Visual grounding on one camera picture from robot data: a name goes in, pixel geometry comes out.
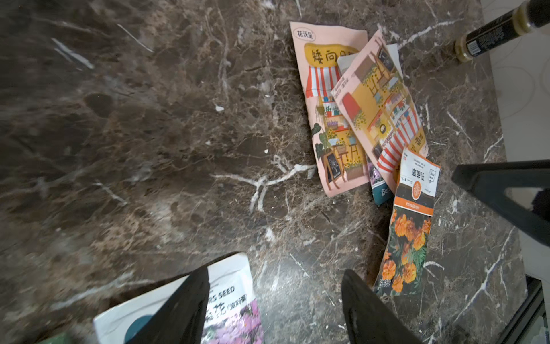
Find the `pink cosmos flower seed packet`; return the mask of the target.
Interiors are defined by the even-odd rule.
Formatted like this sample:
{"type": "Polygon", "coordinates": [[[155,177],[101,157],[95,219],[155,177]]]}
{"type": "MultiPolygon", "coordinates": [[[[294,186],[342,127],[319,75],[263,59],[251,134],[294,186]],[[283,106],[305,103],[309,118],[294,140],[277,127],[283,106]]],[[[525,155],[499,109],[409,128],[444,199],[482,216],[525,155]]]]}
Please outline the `pink cosmos flower seed packet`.
{"type": "MultiPolygon", "coordinates": [[[[249,259],[234,253],[208,266],[210,292],[202,343],[262,343],[264,332],[249,259]]],[[[128,343],[188,279],[185,275],[96,316],[100,343],[128,343]]]]}

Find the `pink illustrated sunflower seed packet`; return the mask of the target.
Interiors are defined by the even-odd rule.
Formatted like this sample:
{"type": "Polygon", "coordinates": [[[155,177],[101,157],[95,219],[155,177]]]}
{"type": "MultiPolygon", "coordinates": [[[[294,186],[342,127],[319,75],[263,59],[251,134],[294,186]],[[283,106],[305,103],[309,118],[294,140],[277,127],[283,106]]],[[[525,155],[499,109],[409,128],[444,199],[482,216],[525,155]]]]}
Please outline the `pink illustrated sunflower seed packet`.
{"type": "Polygon", "coordinates": [[[289,23],[305,95],[320,181],[332,197],[370,182],[367,159],[332,91],[342,77],[337,61],[368,43],[365,30],[289,23]]]}

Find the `orange marigold seed packet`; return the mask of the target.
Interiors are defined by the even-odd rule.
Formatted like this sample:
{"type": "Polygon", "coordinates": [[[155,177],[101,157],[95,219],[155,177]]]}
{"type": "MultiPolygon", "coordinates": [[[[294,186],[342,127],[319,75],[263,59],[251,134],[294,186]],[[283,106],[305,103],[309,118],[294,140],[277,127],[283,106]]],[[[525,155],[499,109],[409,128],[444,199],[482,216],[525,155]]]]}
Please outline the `orange marigold seed packet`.
{"type": "Polygon", "coordinates": [[[421,288],[441,167],[405,149],[390,218],[389,238],[374,291],[412,295],[421,288]]]}

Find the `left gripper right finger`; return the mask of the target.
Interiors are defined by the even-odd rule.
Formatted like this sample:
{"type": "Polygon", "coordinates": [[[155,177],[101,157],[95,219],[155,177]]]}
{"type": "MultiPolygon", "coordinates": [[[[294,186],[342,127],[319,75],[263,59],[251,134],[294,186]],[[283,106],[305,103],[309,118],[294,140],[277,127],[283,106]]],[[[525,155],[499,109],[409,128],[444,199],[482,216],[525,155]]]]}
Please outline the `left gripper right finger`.
{"type": "Polygon", "coordinates": [[[344,272],[341,293],[351,344],[421,342],[351,269],[344,272]]]}

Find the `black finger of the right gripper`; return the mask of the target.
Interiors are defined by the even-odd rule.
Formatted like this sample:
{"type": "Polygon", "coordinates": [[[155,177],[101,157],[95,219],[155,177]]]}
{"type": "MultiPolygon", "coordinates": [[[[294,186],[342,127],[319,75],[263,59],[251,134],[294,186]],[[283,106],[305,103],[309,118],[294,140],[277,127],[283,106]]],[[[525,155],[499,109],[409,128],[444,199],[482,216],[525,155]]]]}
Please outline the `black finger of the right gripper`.
{"type": "Polygon", "coordinates": [[[462,164],[452,181],[541,245],[549,246],[549,161],[462,164]],[[538,189],[526,209],[508,189],[538,189]]]}

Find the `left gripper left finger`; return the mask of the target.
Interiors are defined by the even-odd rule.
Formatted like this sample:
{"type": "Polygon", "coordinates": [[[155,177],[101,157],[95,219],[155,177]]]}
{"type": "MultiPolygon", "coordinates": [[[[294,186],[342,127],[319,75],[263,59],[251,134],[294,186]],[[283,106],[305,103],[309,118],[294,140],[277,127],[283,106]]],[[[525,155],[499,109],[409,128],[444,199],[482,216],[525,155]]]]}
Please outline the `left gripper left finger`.
{"type": "Polygon", "coordinates": [[[200,343],[209,301],[209,273],[194,270],[131,343],[200,343]]]}

